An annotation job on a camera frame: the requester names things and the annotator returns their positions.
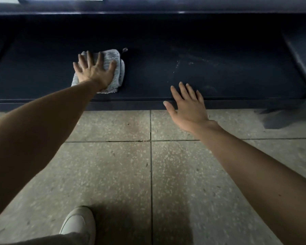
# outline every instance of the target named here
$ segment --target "terrazzo floor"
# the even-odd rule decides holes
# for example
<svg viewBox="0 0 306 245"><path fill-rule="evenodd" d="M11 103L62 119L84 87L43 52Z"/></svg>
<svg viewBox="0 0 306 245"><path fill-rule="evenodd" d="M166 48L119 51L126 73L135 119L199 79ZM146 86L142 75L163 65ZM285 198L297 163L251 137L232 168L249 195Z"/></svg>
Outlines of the terrazzo floor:
<svg viewBox="0 0 306 245"><path fill-rule="evenodd" d="M306 177L306 122L266 130L253 110L208 113ZM57 234L79 205L95 214L98 245L281 244L211 152L163 110L85 112L0 215L0 243Z"/></svg>

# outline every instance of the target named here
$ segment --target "white shoe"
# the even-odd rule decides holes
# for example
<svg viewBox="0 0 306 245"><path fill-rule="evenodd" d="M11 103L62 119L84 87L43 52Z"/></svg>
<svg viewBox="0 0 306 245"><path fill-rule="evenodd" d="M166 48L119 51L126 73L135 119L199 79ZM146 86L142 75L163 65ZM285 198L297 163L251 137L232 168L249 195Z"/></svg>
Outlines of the white shoe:
<svg viewBox="0 0 306 245"><path fill-rule="evenodd" d="M94 245L96 228L90 208L79 206L68 214L61 227L60 234L65 235L72 232L82 234L88 245Z"/></svg>

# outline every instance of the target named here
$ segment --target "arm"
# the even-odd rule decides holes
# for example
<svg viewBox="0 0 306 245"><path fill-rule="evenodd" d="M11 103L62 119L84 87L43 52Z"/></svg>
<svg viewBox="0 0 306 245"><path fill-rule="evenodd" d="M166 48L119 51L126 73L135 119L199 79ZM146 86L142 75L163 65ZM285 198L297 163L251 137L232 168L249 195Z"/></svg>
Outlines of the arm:
<svg viewBox="0 0 306 245"><path fill-rule="evenodd" d="M69 137L94 94L112 81L116 63L103 68L78 55L74 69L80 83L29 102L0 118L0 213L51 161Z"/></svg>
<svg viewBox="0 0 306 245"><path fill-rule="evenodd" d="M178 112L164 102L172 120L206 145L283 244L306 245L306 178L208 120L199 91L179 87Z"/></svg>

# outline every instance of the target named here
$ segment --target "gray towel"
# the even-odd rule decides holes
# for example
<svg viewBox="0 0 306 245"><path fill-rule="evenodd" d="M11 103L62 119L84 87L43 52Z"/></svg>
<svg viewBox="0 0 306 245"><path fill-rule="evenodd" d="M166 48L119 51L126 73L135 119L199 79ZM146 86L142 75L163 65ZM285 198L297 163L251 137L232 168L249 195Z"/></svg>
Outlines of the gray towel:
<svg viewBox="0 0 306 245"><path fill-rule="evenodd" d="M103 67L105 70L109 68L109 64L112 60L115 60L117 62L117 67L114 71L114 77L111 82L111 84L107 87L107 89L102 90L101 92L98 92L98 94L109 94L109 93L115 93L118 91L118 87L122 85L122 81L125 76L125 63L124 61L120 58L120 53L116 49L111 49L102 52L104 56L104 64ZM86 52L82 52L82 55L84 56L85 60L87 61L87 56ZM93 54L94 57L94 62L97 61L98 59L98 53ZM74 86L79 83L79 79L76 75L74 74L74 78L72 80L71 86Z"/></svg>

